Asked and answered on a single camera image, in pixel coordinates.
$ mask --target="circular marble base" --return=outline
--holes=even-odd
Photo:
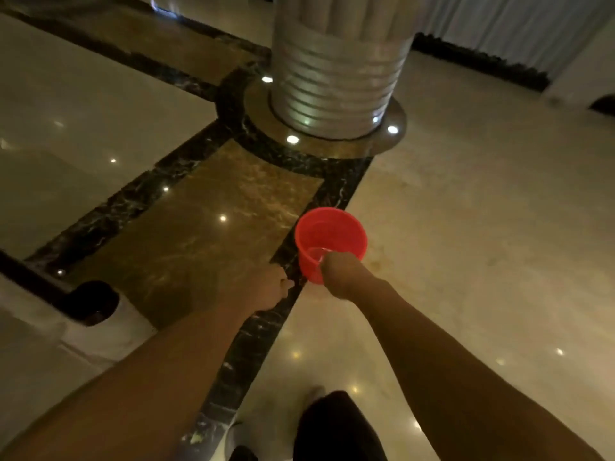
[[[270,89],[270,84],[260,78],[250,82],[243,95],[245,113],[268,137],[298,152],[320,158],[364,158],[393,148],[404,137],[406,114],[395,99],[390,100],[380,126],[372,133],[348,141],[331,141],[295,131],[280,121],[269,105]],[[396,134],[388,131],[390,126],[396,127]],[[295,136],[299,141],[294,145],[290,144],[287,140],[289,136]]]

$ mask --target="person's right arm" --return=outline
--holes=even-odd
[[[404,301],[349,253],[321,264],[325,286],[369,321],[421,429],[442,461],[602,458]]]

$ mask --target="hand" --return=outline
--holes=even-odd
[[[251,271],[242,280],[228,285],[221,294],[222,302],[231,302],[245,317],[257,310],[273,308],[288,296],[295,282],[288,279],[280,265],[266,265]]]
[[[331,252],[320,263],[322,279],[331,294],[352,301],[352,294],[363,282],[374,276],[358,258],[349,252]]]

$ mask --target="person's left hand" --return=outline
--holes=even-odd
[[[288,296],[288,290],[294,285],[280,265],[271,264],[257,268],[242,280],[227,286],[221,298],[232,302],[245,317],[250,317],[258,310],[273,308]]]

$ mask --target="brown marble tile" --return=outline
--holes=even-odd
[[[268,262],[321,182],[229,141],[68,279],[107,281],[163,328]]]
[[[240,64],[256,59],[230,42],[128,6],[112,5],[67,22],[89,36],[127,52],[142,53],[214,85]]]
[[[317,157],[362,158],[381,154],[397,145],[404,137],[406,128],[404,110],[393,99],[382,118],[380,127],[363,138],[350,141],[330,141],[328,139],[308,136],[289,128],[274,115],[269,106],[269,85],[261,80],[255,80],[246,87],[243,105],[246,115],[250,116],[250,119],[257,128],[268,135],[268,137],[289,146],[290,144],[287,144],[286,138],[291,134],[297,136],[299,142],[293,148]],[[389,126],[396,126],[398,133],[390,134],[387,131]]]

